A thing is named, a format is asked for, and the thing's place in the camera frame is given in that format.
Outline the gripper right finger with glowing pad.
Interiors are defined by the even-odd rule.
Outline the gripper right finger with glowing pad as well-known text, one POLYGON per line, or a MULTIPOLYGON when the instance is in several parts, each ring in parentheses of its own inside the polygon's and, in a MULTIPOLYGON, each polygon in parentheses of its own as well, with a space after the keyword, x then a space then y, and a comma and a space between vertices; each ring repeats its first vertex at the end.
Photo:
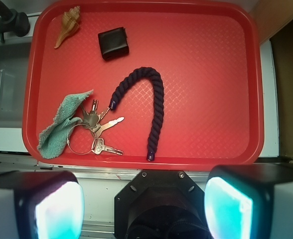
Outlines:
POLYGON ((204 210, 215 239, 293 239, 293 164, 215 166, 204 210))

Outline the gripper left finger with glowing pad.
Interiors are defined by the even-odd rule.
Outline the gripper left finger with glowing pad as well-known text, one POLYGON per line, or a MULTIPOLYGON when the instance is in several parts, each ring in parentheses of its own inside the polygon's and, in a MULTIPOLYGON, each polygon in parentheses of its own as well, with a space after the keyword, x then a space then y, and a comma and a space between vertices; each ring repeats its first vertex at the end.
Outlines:
POLYGON ((73 173, 0 172, 0 239, 78 239, 83 220, 73 173))

